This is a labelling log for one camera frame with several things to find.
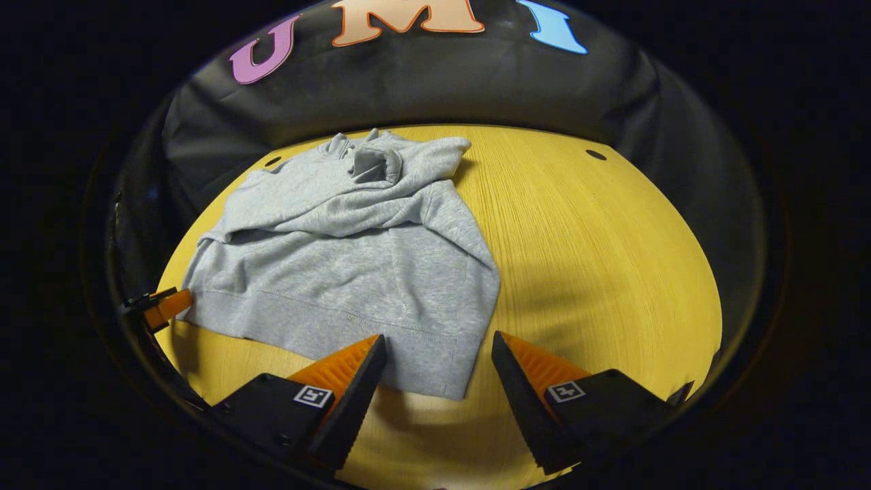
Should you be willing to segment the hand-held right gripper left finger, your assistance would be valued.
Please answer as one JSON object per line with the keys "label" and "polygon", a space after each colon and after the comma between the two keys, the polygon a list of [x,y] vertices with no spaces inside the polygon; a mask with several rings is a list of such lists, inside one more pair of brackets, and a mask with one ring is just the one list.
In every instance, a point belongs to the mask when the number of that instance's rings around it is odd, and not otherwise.
{"label": "hand-held right gripper left finger", "polygon": [[286,378],[261,373],[208,416],[282,463],[332,476],[348,459],[387,362],[386,338],[374,335]]}

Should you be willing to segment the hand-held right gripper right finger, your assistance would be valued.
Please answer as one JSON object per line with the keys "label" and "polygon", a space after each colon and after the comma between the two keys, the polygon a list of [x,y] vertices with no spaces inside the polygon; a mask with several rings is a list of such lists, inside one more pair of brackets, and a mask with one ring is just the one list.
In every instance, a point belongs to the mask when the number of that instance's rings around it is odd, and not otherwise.
{"label": "hand-held right gripper right finger", "polygon": [[693,388],[686,382],[660,398],[621,370],[586,372],[503,331],[493,336],[491,359],[514,420],[545,474],[628,448],[670,418]]}

